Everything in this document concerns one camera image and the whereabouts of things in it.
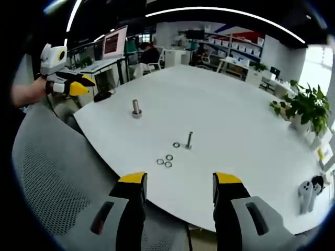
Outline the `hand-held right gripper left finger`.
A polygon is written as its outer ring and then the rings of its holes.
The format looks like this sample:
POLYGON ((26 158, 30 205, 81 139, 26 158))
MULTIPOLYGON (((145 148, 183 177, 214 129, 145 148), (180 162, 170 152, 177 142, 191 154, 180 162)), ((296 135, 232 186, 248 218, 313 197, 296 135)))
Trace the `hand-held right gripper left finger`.
POLYGON ((147 173, 120 177, 109 195, 92 202, 67 233, 63 250, 140 250, 146 217, 147 173))

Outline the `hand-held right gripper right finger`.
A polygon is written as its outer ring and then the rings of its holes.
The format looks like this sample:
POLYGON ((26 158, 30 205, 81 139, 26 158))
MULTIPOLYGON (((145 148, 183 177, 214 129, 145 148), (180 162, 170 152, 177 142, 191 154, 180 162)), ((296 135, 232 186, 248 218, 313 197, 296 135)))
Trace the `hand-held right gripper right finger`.
POLYGON ((250 196, 232 174, 213 174, 213 203, 218 250, 299 250, 305 245, 305 236, 293 235, 282 216, 250 196))

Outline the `person's left hand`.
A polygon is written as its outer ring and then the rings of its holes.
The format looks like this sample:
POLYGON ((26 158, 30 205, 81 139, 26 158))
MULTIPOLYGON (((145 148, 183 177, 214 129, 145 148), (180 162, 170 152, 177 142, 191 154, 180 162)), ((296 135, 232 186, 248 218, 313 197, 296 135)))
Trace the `person's left hand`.
POLYGON ((47 92, 47 79, 42 75, 39 76, 31 85, 33 97, 36 100, 43 98, 47 92))

